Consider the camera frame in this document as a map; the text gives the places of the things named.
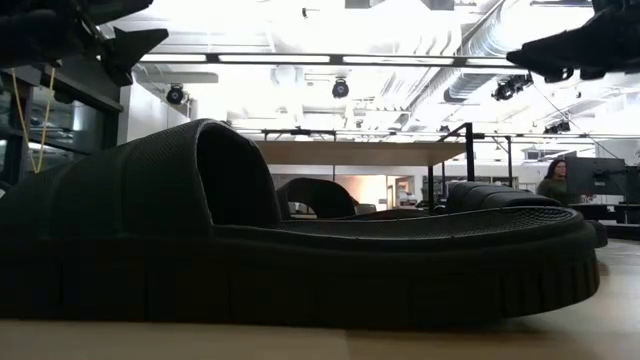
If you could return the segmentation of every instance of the person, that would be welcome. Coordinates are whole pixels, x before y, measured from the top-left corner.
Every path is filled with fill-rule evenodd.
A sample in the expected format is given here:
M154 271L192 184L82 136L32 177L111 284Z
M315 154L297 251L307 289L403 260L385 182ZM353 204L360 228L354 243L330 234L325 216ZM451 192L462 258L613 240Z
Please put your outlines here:
M567 163L562 159L555 159L547 169L547 175L538 185L536 193L554 200L564 206L578 203L579 198L567 192Z

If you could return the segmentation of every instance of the cable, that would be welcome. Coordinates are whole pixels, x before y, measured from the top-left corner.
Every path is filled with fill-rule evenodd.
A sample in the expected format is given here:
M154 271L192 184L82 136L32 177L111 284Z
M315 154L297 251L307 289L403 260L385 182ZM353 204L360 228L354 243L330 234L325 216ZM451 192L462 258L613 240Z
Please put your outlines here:
M614 153L609 151L609 149L602 146L602 144L600 144L596 139L592 138L591 135L589 135L586 131L582 130L578 125L576 125L576 123L574 123L571 119L569 119L569 117L565 115L565 113L563 113L562 110L560 110L551 100L549 100L549 98L544 93L542 93L542 91L540 91L540 89L538 89L535 83L533 83L533 87L538 91L540 96L542 96L542 98L544 98L549 103L549 105L551 105L558 112L558 114L560 114L560 116L562 116L567 122L571 123L571 125L573 125L576 129L578 129L578 131L580 131L584 136L589 138L589 140L593 141L595 145L598 145L599 147L601 147L602 150L606 151L609 155L613 156L615 159L624 161L624 159L620 159L619 157L617 157Z
M55 68L51 68L51 78L49 79L49 99L47 99L47 109L44 112L44 123L42 124L42 138L40 139L40 156L38 159L38 171L36 172L39 173L40 170L42 169L42 159L44 158L44 141L47 137L47 123L49 122L49 112L51 110L51 99L53 99L53 96L55 94L55 91L53 90L53 80L55 79L56 76L56 69Z
M53 81L56 76L56 69L51 69L51 78L49 80L49 99L47 100L47 109L44 115L44 123L42 128L42 137L40 139L40 154L38 157L38 165L36 166L36 161L33 158L33 152L29 151L29 158L31 159L31 167L33 168L33 173L37 174L42 169L42 159L44 158L44 143L47 137L47 123L49 122L49 113L51 110L51 100L53 99L54 91L53 91ZM13 91L16 96L16 104L18 106L18 116L20 117L20 124L22 125L22 133L24 142L27 145L27 149L29 149L29 131L27 130L27 124L24 120L24 113L22 112L22 103L20 102L20 94L18 92L18 79L16 77L15 69L11 69L11 77L13 79Z
M24 138L24 143L27 145L27 150L29 149L29 132L27 131L27 125L24 122L24 115L22 114L22 103L20 102L20 95L18 94L18 80L16 78L16 72L14 69L11 69L11 77L13 78L13 91L16 95L16 105L18 106L18 116L20 117L20 124L22 125L22 134ZM33 160L33 152L29 152L29 158L31 159L31 167L33 168L33 172L35 173L36 162Z

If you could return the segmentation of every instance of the table surface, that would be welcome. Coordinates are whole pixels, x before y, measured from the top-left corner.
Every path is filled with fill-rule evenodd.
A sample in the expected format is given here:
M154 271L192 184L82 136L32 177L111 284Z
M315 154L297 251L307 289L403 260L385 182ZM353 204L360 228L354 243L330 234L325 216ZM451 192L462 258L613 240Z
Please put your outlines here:
M580 304L481 329L391 333L226 325L0 321L0 359L640 359L640 243L598 250Z

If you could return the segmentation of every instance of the computer monitor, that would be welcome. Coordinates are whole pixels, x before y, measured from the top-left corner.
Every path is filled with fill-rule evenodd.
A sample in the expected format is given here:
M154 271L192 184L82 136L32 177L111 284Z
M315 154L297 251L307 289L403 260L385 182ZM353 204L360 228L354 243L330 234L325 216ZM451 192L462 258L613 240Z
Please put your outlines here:
M625 183L625 201L631 204L640 203L640 167L627 166Z
M573 195L625 195L625 164L622 159L564 158L567 192Z

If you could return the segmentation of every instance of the track light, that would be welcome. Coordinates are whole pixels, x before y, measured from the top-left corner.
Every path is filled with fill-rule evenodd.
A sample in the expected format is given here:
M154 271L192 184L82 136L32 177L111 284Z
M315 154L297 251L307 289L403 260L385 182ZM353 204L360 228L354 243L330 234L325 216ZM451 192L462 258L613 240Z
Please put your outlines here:
M557 124L551 125L544 129L543 134L561 134L571 131L571 125L568 121L562 121Z
M167 93L167 102L172 105L182 105L189 100L189 94L184 91L182 84L171 84Z
M345 79L337 79L336 83L333 84L331 94L333 94L333 97L336 99L347 97L347 95L349 95L349 85L347 85L347 81Z
M511 99L515 94L523 91L526 87L533 84L531 74L527 75L511 75L498 80L496 91L491 97L496 101L505 101Z

